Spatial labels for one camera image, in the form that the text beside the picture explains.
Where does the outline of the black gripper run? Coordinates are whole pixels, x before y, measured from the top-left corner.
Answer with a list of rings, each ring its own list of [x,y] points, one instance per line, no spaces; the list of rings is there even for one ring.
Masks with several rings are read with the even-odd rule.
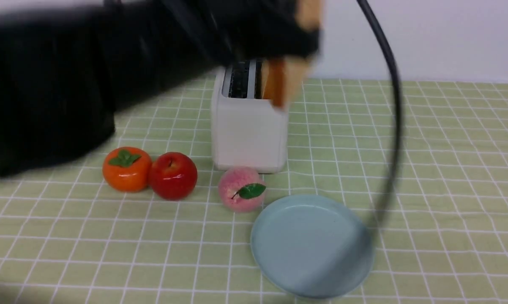
[[[211,34],[206,55],[215,64],[308,58],[318,52],[320,28],[301,27],[299,11],[298,0],[205,0],[203,16]]]

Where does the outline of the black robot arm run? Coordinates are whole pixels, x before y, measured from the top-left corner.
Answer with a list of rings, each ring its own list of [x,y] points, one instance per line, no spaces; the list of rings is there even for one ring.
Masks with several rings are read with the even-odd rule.
[[[306,0],[38,1],[0,11],[0,178],[99,148],[115,114],[217,67],[308,58],[320,5]]]

